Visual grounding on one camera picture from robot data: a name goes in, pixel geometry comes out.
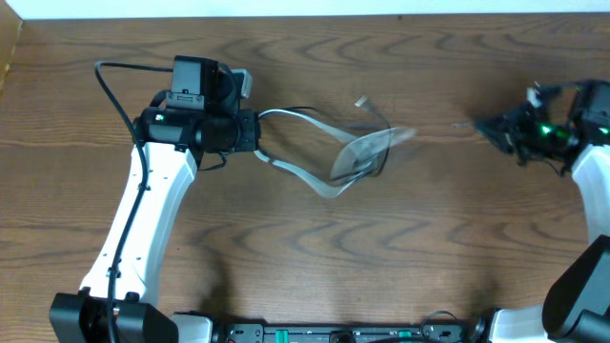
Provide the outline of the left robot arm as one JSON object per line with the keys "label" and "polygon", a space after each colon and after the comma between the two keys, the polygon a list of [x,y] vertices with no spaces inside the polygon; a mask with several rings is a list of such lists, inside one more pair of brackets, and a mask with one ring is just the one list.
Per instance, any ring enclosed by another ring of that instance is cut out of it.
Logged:
{"label": "left robot arm", "polygon": [[118,112],[133,141],[129,178],[109,234],[78,293],[58,293],[50,323],[61,342],[218,342],[195,312],[156,308],[173,223],[205,154],[258,148],[256,113],[240,103],[253,79],[215,60],[177,55],[169,89],[141,115]]}

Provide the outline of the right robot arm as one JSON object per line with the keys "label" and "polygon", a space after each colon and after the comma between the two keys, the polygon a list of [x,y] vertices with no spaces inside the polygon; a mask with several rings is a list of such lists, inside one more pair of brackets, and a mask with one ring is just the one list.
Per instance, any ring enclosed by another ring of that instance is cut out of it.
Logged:
{"label": "right robot arm", "polygon": [[559,162],[582,198],[589,246],[542,304],[493,310],[470,342],[606,342],[609,339],[609,83],[536,85],[518,107],[473,128],[521,166]]}

